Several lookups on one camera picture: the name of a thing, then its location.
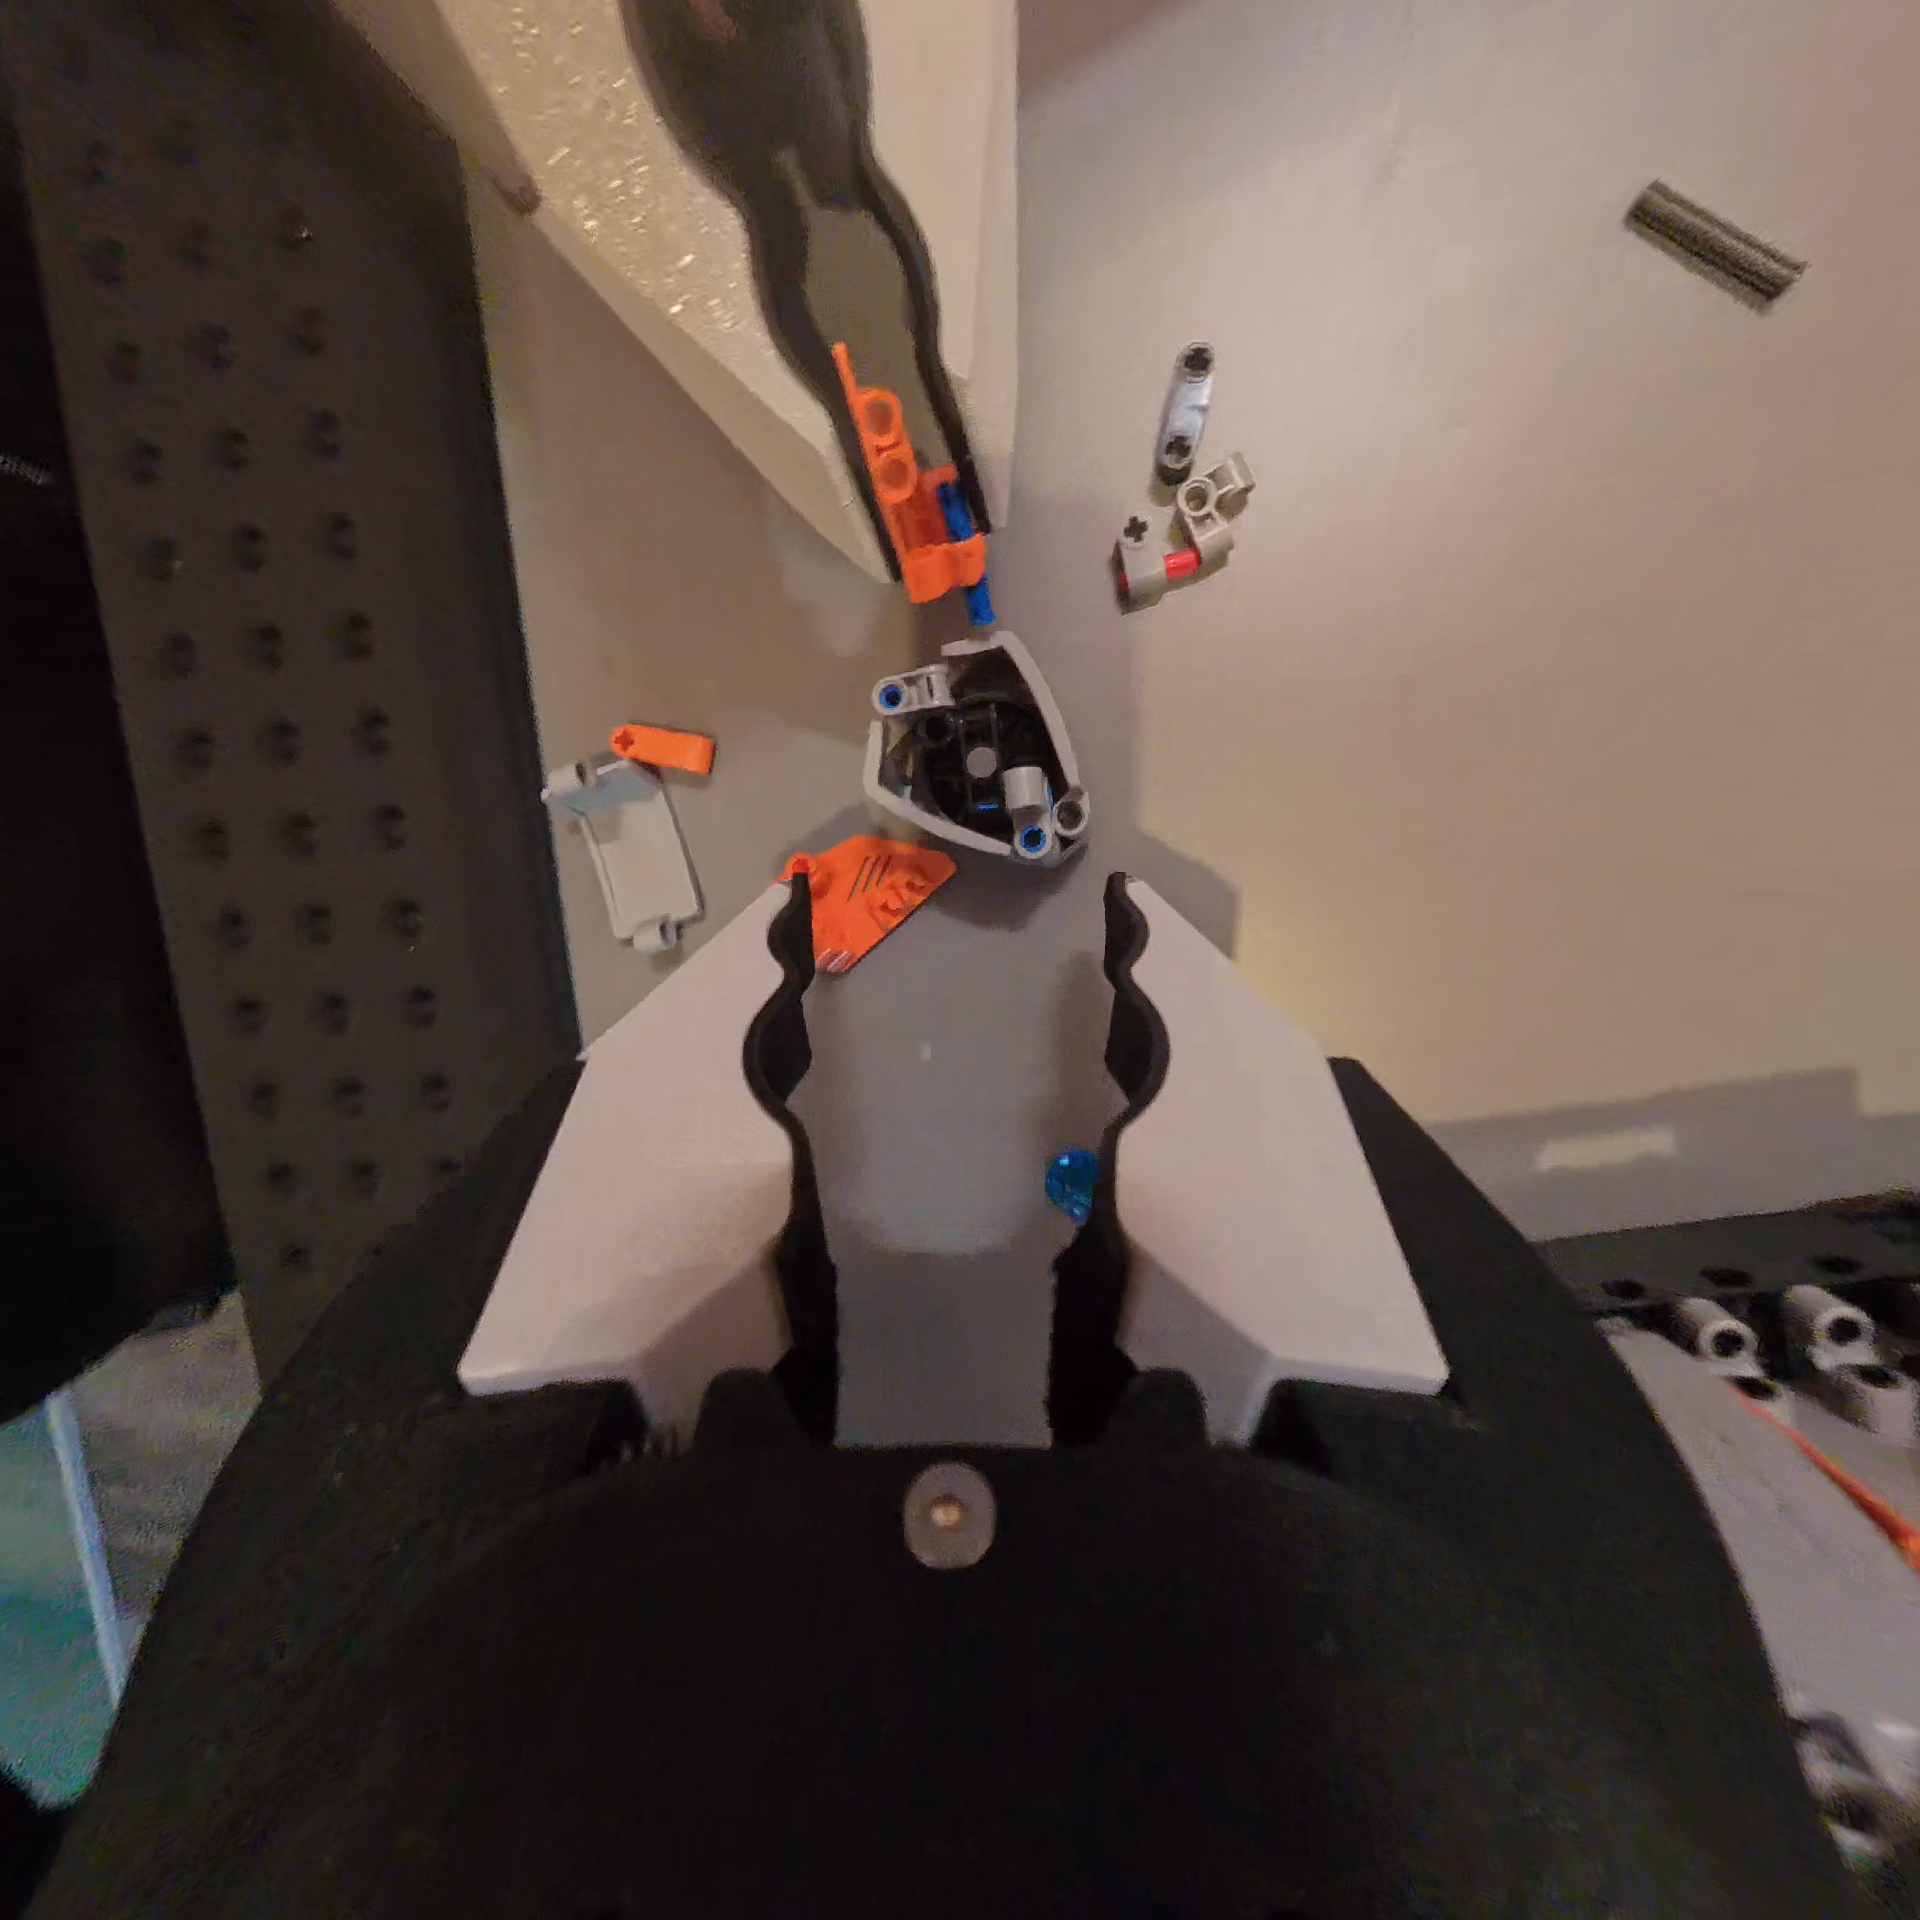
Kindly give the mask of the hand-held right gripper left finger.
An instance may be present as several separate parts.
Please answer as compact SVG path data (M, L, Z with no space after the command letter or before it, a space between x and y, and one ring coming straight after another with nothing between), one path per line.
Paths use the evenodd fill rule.
M837 1272L792 1095L811 1070L803 875L765 887L595 1040L459 1360L475 1395L732 1370L835 1402Z

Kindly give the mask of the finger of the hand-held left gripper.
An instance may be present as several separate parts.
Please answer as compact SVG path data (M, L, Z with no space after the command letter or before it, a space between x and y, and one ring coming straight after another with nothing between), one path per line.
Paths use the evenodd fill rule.
M824 407L765 326L744 226L661 115L613 1L341 1L428 115L749 465L884 579Z
M949 377L991 523L1018 438L1018 5L863 1L870 130L925 242Z

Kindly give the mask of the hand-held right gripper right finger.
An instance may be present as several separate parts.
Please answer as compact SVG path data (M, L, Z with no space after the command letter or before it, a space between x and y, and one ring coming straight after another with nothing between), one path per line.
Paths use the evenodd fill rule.
M1437 1395L1450 1361L1320 1047L1125 871L1101 974L1117 1109L1053 1263L1048 1437L1096 1440L1154 1370L1213 1441L1255 1440L1282 1384Z

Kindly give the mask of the orange angled toy beam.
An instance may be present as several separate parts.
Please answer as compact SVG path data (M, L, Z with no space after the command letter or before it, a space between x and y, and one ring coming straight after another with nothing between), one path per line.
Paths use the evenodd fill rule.
M946 599L951 592L963 595L959 587L973 577L973 566L979 565L975 546L949 544L936 501L936 483L944 478L955 478L963 489L958 465L920 464L918 451L907 435L900 398L886 387L862 382L853 367L845 343L831 345L831 363L838 375L838 385L848 403L862 464L879 509L879 525L886 535L886 544L891 546L904 599L920 608ZM973 518L981 533L988 535L984 523L975 513Z

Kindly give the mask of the blue toy connector pin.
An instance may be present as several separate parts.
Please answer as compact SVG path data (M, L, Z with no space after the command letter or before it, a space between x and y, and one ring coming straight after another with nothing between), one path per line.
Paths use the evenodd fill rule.
M970 506L970 503L964 497L964 491L959 489L955 478L940 479L940 483L934 489L934 495L936 495L940 506L941 506L949 544L954 544L954 546L959 546L959 544L975 546L979 565L973 566L973 577L963 582L959 592L963 592L963 599L964 599L964 606L967 606L970 625L975 627L975 630L990 630L995 619L996 619L996 611L995 611L995 602L991 602L991 582L990 582L990 573L988 573L988 566L984 566L988 537L975 525L971 506Z

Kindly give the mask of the grey curved toy shell assembly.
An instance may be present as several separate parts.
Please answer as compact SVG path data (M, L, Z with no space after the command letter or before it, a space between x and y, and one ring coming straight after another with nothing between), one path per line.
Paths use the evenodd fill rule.
M1006 627L870 687L862 791L912 831L1022 871L1060 867L1093 825L1063 707Z

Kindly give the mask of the grey thin toy liftarm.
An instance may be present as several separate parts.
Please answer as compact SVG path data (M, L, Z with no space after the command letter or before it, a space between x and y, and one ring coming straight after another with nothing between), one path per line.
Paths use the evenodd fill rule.
M1205 339L1175 357L1154 451L1154 473L1165 489L1180 487L1194 470L1206 431L1213 367L1215 351Z

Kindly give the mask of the grey flat toy panel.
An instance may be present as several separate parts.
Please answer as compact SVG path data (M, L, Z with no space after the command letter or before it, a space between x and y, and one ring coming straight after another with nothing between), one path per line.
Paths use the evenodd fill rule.
M546 767L541 802L581 834L615 939L647 955L678 949L703 891L662 775L602 752Z

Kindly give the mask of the orange wedge toy panel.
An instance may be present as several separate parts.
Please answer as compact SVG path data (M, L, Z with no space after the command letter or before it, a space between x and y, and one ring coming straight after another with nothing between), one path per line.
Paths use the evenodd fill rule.
M824 976L850 970L954 875L946 853L879 834L795 853L779 871L806 882L813 967Z

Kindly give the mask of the grey toy connector red axle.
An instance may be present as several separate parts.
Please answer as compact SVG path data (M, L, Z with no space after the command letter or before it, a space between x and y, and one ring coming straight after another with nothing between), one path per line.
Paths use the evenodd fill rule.
M1154 535L1148 517L1131 513L1114 546L1120 606L1151 608L1167 592L1226 569L1255 487L1252 465L1231 451L1170 487L1164 537Z

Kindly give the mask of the grey and orange toy robot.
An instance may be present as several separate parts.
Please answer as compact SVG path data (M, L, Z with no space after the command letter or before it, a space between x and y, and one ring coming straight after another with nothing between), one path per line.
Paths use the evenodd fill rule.
M1915 1914L1915 1193L1538 1249L1710 1510L1839 1857Z

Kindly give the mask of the black toy axle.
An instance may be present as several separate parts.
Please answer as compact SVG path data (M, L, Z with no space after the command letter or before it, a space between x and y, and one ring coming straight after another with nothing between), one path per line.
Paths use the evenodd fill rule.
M1803 258L1680 193L1666 179L1644 184L1624 207L1623 226L1727 296L1759 310L1787 296L1807 271Z

